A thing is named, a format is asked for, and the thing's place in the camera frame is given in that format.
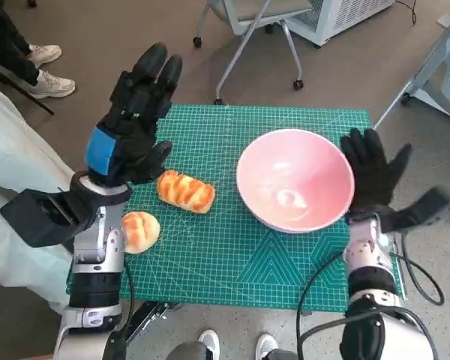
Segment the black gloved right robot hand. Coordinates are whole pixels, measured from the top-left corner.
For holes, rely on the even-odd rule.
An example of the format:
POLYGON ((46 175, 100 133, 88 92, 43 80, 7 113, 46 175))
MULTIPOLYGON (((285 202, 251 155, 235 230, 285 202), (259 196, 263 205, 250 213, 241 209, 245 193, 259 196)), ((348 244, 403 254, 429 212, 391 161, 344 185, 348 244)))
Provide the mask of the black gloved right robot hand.
POLYGON ((340 138, 340 148, 352 168, 355 193, 350 214, 386 210, 410 160, 413 147, 407 143, 392 160, 386 158, 379 134, 357 128, 340 138))

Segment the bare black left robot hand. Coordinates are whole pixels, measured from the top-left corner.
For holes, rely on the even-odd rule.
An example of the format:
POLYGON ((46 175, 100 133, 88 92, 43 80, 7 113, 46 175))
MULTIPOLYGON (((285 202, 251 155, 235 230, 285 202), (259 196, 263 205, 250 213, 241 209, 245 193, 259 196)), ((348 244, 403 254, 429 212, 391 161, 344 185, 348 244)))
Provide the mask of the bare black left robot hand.
POLYGON ((167 116, 182 72, 182 57, 167 56, 154 43, 130 71, 121 73, 109 98, 109 112, 92 131, 85 151, 94 182, 115 187, 152 182, 165 171, 173 144, 157 141, 158 121, 167 116))

